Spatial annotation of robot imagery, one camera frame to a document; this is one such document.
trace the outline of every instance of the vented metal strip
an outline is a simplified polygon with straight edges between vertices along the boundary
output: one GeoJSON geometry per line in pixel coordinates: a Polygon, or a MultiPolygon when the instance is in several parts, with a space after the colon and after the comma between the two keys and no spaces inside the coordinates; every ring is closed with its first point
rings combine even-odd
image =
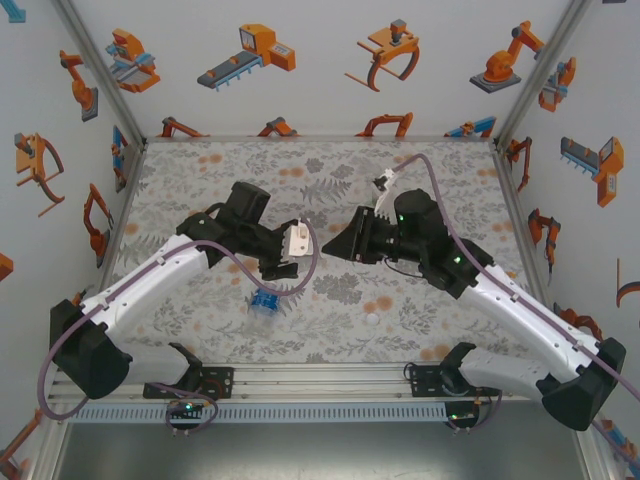
{"type": "MultiPolygon", "coordinates": [[[[219,404],[216,423],[355,423],[355,422],[444,422],[444,402],[398,403],[308,403],[308,404],[219,404]]],[[[85,406],[70,423],[164,423],[163,404],[95,404],[85,406]]],[[[211,416],[208,407],[191,419],[174,424],[201,422],[211,416]]]]}

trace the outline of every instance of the patterned table surface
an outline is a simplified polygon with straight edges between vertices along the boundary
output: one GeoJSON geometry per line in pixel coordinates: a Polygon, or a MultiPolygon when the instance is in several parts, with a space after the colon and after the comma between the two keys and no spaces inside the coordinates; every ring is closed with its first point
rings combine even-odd
{"type": "MultiPolygon", "coordinates": [[[[422,152],[435,166],[459,233],[492,254],[526,288],[491,148],[466,142],[151,143],[114,280],[154,253],[188,215],[224,201],[237,180],[272,195],[262,224],[274,228],[302,215],[324,244],[348,224],[356,205],[371,205],[374,177],[422,152]]],[[[396,182],[398,191],[420,187],[432,194],[422,162],[405,172],[396,182]]],[[[256,270],[253,259],[244,260],[256,270]]],[[[401,262],[399,267],[411,271],[413,266],[401,262]]],[[[235,265],[223,260],[150,311],[129,341],[178,341],[205,363],[428,361],[441,359],[460,341],[526,356],[522,345],[483,314],[384,264],[322,256],[310,286],[282,301],[268,340],[244,333],[254,290],[235,265]],[[365,321],[370,312],[379,316],[377,325],[365,321]]]]}

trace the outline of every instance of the gray floor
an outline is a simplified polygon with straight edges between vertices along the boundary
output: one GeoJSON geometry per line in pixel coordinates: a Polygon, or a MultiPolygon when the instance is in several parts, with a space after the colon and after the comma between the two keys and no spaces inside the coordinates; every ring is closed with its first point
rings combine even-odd
{"type": "Polygon", "coordinates": [[[519,402],[456,437],[437,423],[219,425],[187,439],[155,425],[70,432],[58,479],[585,478],[573,432],[519,402]]]}

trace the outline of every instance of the white wall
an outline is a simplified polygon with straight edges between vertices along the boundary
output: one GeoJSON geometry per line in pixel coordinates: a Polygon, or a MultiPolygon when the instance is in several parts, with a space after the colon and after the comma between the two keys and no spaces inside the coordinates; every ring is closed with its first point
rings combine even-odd
{"type": "MultiPolygon", "coordinates": [[[[9,24],[0,15],[2,84],[0,91],[0,252],[14,262],[14,272],[0,282],[0,448],[33,416],[36,377],[47,349],[49,309],[89,284],[96,287],[101,270],[82,222],[89,182],[102,193],[116,221],[125,191],[115,193],[111,158],[112,128],[117,120],[103,92],[98,117],[80,119],[71,92],[71,76],[58,52],[78,53],[50,2],[20,0],[24,24],[9,24]],[[65,172],[50,187],[65,200],[43,217],[49,200],[34,182],[16,186],[27,172],[16,174],[13,135],[38,132],[58,151],[65,172]]],[[[78,70],[96,86],[84,66],[78,70]]],[[[45,155],[47,173],[54,171],[45,155]]],[[[107,228],[94,209],[94,225],[107,228]]]]}
{"type": "MultiPolygon", "coordinates": [[[[640,280],[640,2],[594,2],[560,60],[577,60],[568,97],[555,113],[536,104],[516,139],[533,139],[531,180],[520,193],[525,212],[539,207],[561,224],[551,290],[563,308],[591,315],[605,333],[627,348],[624,374],[640,385],[640,295],[631,293],[616,307],[616,258],[622,259],[622,284],[640,280]],[[560,139],[573,138],[596,152],[611,136],[625,150],[618,194],[597,205],[596,184],[561,159],[560,139]]],[[[519,182],[522,162],[514,167],[519,182]]],[[[538,246],[541,268],[546,269],[538,246]]],[[[640,442],[639,405],[622,386],[604,412],[635,443],[640,442]]]]}
{"type": "MultiPolygon", "coordinates": [[[[469,83],[469,77],[483,72],[487,59],[508,47],[511,29],[525,20],[547,41],[568,2],[188,0],[180,7],[155,0],[76,3],[100,48],[111,43],[115,28],[122,28],[156,57],[161,82],[143,93],[123,91],[146,135],[160,133],[162,119],[170,115],[216,135],[257,135],[277,116],[300,134],[352,135],[372,117],[409,111],[415,114],[409,134],[442,135],[468,120],[495,115],[500,122],[506,117],[524,81],[487,94],[469,83]],[[371,54],[356,42],[397,18],[420,38],[421,58],[413,74],[401,82],[378,73],[380,93],[345,77],[344,72],[350,72],[366,78],[371,54]],[[200,75],[241,50],[238,28],[245,23],[274,29],[278,41],[296,51],[297,68],[258,69],[219,92],[199,85],[200,75]]],[[[103,57],[111,63],[104,50],[103,57]]],[[[515,72],[526,80],[534,63],[533,52],[525,47],[515,72]]],[[[395,125],[379,130],[389,134],[395,125]]]]}

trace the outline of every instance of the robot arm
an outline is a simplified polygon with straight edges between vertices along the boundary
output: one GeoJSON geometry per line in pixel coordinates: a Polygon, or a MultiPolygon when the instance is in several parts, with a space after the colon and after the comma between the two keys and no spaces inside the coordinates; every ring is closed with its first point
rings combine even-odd
{"type": "Polygon", "coordinates": [[[395,225],[376,216],[372,208],[358,207],[349,226],[322,252],[365,264],[385,258],[417,262],[432,286],[486,313],[538,359],[496,355],[461,343],[441,364],[448,390],[464,391],[471,385],[523,395],[541,401],[547,412],[569,428],[586,430],[617,382],[521,301],[547,313],[579,345],[617,372],[624,362],[624,347],[613,338],[597,342],[562,321],[518,287],[484,250],[463,239],[482,267],[477,269],[449,236],[437,203],[424,191],[404,192],[394,206],[395,225]],[[506,295],[490,277],[509,285],[513,294],[506,295]]]}
{"type": "Polygon", "coordinates": [[[236,182],[225,203],[187,218],[176,235],[125,278],[79,306],[64,300],[53,307],[52,346],[72,326],[77,328],[59,346],[54,362],[91,399],[127,383],[159,382],[195,391],[202,364],[182,345],[148,347],[124,340],[149,307],[224,257],[204,243],[257,258],[264,280],[297,278],[292,259],[310,253],[309,232],[296,220],[274,230],[260,225],[269,198],[258,187],[236,182]],[[211,218],[214,210],[218,213],[211,218]],[[86,316],[90,319],[77,327],[86,316]]]}

